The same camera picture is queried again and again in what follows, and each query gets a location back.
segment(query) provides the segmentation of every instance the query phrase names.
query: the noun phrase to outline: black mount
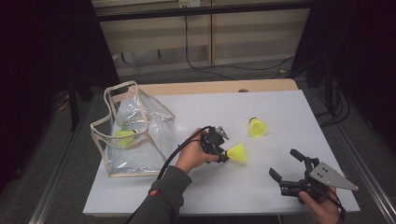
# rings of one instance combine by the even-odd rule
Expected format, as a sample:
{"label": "black mount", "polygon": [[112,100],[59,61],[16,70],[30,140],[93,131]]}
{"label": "black mount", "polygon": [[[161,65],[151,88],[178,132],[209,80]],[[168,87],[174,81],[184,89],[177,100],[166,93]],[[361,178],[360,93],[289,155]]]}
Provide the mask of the black mount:
{"label": "black mount", "polygon": [[222,130],[221,127],[217,129],[215,127],[210,127],[207,130],[207,135],[201,137],[201,146],[205,153],[218,155],[219,159],[217,163],[226,162],[230,159],[224,153],[224,149],[220,147],[224,143],[224,138],[228,139],[227,134]]}

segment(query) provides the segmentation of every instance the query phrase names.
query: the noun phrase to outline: gray sleeve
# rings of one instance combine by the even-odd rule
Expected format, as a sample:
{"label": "gray sleeve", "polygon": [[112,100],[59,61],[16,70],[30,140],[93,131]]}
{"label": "gray sleeve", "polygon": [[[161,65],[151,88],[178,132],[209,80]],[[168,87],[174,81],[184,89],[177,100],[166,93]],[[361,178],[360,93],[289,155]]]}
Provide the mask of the gray sleeve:
{"label": "gray sleeve", "polygon": [[169,166],[161,180],[156,180],[148,197],[140,205],[131,223],[174,223],[183,205],[183,192],[191,183],[190,177],[175,166]]}

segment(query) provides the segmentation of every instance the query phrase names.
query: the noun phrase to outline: shuttlecock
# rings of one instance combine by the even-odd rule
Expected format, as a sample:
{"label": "shuttlecock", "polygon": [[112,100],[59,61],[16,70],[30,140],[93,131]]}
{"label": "shuttlecock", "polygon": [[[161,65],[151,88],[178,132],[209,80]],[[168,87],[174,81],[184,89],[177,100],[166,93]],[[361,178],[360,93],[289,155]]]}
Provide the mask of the shuttlecock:
{"label": "shuttlecock", "polygon": [[250,135],[253,137],[260,137],[267,133],[268,126],[257,118],[250,119]]}
{"label": "shuttlecock", "polygon": [[225,155],[235,161],[247,161],[247,153],[245,151],[245,146],[242,143],[239,143],[235,147],[226,151]]}
{"label": "shuttlecock", "polygon": [[119,139],[119,145],[120,147],[126,148],[129,145],[132,144],[134,141],[134,136],[133,134],[136,133],[135,131],[118,131],[116,132],[117,137],[123,137]]}

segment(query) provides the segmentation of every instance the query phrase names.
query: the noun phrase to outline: transparent bag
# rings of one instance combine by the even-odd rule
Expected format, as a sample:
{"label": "transparent bag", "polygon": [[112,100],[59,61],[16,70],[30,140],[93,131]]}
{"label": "transparent bag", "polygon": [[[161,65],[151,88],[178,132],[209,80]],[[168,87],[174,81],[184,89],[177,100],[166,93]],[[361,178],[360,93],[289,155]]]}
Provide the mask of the transparent bag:
{"label": "transparent bag", "polygon": [[157,175],[174,145],[174,114],[134,81],[105,90],[109,114],[91,124],[110,177]]}

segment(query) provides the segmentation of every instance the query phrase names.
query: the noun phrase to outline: person's hand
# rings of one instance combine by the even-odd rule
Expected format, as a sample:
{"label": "person's hand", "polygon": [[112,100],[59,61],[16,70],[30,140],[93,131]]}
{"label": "person's hand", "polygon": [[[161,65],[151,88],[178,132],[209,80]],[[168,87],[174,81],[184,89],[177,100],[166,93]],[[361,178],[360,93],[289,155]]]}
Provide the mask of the person's hand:
{"label": "person's hand", "polygon": [[201,148],[201,137],[206,132],[200,132],[193,137],[188,145],[186,145],[178,156],[176,167],[188,174],[193,168],[199,167],[206,161],[216,161],[219,159],[217,155],[206,154]]}
{"label": "person's hand", "polygon": [[[330,189],[335,193],[335,188],[330,187]],[[334,193],[330,190],[328,195],[337,201]],[[300,191],[300,198],[306,205],[311,208],[311,216],[315,224],[335,224],[338,223],[338,219],[340,218],[340,213],[338,211],[338,206],[332,203],[329,200],[326,200],[323,203],[317,203],[314,199],[312,199],[305,191]]]}

